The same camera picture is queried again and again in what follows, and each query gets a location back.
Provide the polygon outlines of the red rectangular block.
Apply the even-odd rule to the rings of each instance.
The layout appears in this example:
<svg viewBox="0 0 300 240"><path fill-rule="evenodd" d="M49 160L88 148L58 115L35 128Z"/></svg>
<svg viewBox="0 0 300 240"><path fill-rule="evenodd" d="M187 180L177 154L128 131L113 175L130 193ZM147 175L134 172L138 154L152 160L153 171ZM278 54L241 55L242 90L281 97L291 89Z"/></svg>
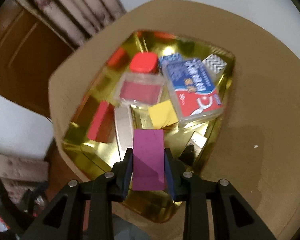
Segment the red rectangular block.
<svg viewBox="0 0 300 240"><path fill-rule="evenodd" d="M101 101L87 131L87 138L96 142L107 143L114 122L114 106Z"/></svg>

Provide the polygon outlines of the pink rectangular block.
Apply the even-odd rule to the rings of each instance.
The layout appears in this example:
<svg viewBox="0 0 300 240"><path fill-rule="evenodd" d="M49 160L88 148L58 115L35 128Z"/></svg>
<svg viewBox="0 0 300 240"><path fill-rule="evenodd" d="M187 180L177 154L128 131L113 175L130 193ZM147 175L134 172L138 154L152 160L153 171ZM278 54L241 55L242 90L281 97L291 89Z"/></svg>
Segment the pink rectangular block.
<svg viewBox="0 0 300 240"><path fill-rule="evenodd" d="M164 132L162 129L136 129L133 138L133 190L164 189Z"/></svg>

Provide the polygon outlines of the yellow small block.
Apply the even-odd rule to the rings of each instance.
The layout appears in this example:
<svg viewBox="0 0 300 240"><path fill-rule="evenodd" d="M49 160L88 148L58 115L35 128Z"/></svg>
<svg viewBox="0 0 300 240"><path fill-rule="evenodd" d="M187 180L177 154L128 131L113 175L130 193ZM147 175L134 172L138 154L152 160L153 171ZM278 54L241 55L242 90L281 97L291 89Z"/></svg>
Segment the yellow small block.
<svg viewBox="0 0 300 240"><path fill-rule="evenodd" d="M179 121L171 100L166 100L149 107L148 113L155 129L162 129Z"/></svg>

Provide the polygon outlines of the blue red floss box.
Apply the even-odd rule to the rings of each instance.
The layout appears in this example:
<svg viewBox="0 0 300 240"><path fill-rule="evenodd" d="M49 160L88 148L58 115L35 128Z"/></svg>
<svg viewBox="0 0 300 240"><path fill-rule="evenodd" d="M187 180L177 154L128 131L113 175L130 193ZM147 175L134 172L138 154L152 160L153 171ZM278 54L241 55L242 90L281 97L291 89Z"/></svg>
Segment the blue red floss box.
<svg viewBox="0 0 300 240"><path fill-rule="evenodd" d="M222 101L202 60L166 62L162 73L180 127L211 121L223 113Z"/></svg>

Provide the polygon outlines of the red cap clear box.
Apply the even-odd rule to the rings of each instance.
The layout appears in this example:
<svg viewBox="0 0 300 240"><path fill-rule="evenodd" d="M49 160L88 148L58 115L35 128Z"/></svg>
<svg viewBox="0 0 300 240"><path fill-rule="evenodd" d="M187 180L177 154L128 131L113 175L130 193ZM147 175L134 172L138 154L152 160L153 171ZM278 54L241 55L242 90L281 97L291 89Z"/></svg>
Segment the red cap clear box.
<svg viewBox="0 0 300 240"><path fill-rule="evenodd" d="M121 104L153 106L160 101L165 79L158 74L159 58L154 52L136 53L113 94Z"/></svg>

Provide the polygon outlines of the silver zigzag patterned box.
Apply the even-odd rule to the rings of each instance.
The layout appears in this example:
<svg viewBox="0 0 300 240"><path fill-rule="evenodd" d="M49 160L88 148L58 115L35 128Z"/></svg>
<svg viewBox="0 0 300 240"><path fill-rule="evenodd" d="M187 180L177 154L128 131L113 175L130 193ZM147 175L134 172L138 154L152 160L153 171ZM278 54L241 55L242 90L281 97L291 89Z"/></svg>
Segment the silver zigzag patterned box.
<svg viewBox="0 0 300 240"><path fill-rule="evenodd" d="M215 81L220 75L222 75L224 69L227 66L227 63L215 54L211 54L206 57L203 60L203 64L213 81Z"/></svg>

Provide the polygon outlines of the blue patterned small box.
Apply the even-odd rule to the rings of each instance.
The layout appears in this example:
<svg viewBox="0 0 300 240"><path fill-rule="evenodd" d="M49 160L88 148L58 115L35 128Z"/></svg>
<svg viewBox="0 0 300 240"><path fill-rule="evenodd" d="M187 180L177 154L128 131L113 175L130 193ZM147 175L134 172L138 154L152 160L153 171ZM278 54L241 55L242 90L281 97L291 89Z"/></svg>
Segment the blue patterned small box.
<svg viewBox="0 0 300 240"><path fill-rule="evenodd" d="M180 53L164 55L159 57L159 67L161 68L162 66L168 64L169 62L181 61L181 60L183 60L183 57Z"/></svg>

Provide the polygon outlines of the gold lipstick case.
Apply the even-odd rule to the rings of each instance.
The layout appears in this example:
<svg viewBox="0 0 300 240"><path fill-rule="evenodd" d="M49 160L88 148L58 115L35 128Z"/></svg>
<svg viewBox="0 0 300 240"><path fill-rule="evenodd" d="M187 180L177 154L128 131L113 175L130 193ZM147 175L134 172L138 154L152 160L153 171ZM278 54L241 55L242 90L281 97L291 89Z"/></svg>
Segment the gold lipstick case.
<svg viewBox="0 0 300 240"><path fill-rule="evenodd" d="M123 160L127 148L133 148L134 126L131 108L128 105L114 109L115 131L120 159Z"/></svg>

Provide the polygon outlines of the brown wooden door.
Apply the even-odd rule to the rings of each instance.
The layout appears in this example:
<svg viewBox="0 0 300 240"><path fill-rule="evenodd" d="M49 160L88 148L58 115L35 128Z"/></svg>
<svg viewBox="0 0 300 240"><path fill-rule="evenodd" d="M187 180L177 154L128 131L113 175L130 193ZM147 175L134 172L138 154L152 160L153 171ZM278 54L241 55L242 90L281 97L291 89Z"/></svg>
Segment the brown wooden door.
<svg viewBox="0 0 300 240"><path fill-rule="evenodd" d="M0 7L0 96L49 117L49 78L71 53L68 44L15 0Z"/></svg>

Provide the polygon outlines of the striped floral curtain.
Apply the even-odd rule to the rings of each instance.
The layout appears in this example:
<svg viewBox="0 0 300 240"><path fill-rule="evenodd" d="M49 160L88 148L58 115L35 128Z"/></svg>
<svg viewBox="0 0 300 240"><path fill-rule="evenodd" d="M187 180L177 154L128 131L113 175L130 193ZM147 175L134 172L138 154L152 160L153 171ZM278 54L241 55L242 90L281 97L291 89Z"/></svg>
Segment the striped floral curtain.
<svg viewBox="0 0 300 240"><path fill-rule="evenodd" d="M78 48L126 13L120 0L16 0L70 47Z"/></svg>

